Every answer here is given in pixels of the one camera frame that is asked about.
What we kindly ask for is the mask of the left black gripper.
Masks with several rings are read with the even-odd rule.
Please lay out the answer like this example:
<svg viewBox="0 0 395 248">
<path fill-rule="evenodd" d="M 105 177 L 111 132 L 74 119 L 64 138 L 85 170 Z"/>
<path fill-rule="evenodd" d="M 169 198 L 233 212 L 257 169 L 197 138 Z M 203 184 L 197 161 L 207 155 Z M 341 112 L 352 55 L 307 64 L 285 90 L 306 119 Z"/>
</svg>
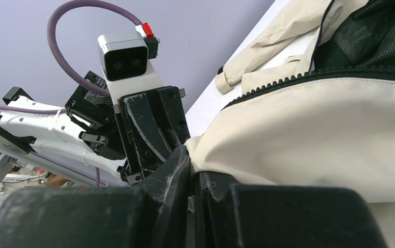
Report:
<svg viewBox="0 0 395 248">
<path fill-rule="evenodd" d="M 185 90 L 176 86 L 156 88 L 155 113 L 147 94 L 121 97 L 118 103 L 124 148 L 111 97 L 79 85 L 65 109 L 70 120 L 83 129 L 79 138 L 95 154 L 110 160 L 127 157 L 124 175 L 134 185 L 167 161 L 172 153 L 170 147 L 184 144 L 190 138 L 182 103 L 184 96 Z"/>
</svg>

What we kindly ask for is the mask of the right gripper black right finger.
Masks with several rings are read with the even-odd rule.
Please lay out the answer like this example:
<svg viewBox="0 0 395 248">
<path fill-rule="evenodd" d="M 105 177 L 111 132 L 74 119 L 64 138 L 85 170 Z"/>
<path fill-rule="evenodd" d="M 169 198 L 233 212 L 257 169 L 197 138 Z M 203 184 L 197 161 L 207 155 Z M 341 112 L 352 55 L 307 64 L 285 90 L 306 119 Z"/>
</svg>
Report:
<svg viewBox="0 0 395 248">
<path fill-rule="evenodd" d="M 365 201 L 341 188 L 246 185 L 197 173 L 197 247 L 386 247 Z"/>
</svg>

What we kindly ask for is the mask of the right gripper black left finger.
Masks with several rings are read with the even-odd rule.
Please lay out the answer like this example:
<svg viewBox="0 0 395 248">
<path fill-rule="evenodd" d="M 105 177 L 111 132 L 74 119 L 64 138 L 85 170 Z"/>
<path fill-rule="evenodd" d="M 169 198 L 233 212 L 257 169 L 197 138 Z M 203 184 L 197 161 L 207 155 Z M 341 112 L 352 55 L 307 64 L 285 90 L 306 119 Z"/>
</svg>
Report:
<svg viewBox="0 0 395 248">
<path fill-rule="evenodd" d="M 134 187 L 30 188 L 0 208 L 0 247 L 185 247 L 189 155 Z"/>
</svg>

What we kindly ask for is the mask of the beige jacket with black lining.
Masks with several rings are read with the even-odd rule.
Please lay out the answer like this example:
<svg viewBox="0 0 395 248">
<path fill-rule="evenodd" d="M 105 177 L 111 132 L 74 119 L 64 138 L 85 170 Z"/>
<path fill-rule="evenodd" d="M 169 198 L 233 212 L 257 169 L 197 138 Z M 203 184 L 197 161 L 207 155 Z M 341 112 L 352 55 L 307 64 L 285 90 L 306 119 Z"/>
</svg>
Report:
<svg viewBox="0 0 395 248">
<path fill-rule="evenodd" d="M 214 81 L 241 94 L 186 142 L 196 173 L 349 189 L 395 247 L 395 1 L 288 1 Z"/>
</svg>

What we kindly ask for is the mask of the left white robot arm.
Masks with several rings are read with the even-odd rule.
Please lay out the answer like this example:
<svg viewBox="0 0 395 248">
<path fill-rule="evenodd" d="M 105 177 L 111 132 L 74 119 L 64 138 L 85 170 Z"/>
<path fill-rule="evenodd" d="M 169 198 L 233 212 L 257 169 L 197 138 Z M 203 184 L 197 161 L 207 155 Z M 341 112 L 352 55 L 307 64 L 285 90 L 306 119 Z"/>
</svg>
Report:
<svg viewBox="0 0 395 248">
<path fill-rule="evenodd" d="M 0 106 L 0 145 L 23 155 L 57 154 L 137 184 L 189 138 L 184 96 L 151 79 L 146 89 L 121 97 L 78 86 L 59 107 L 13 87 Z"/>
</svg>

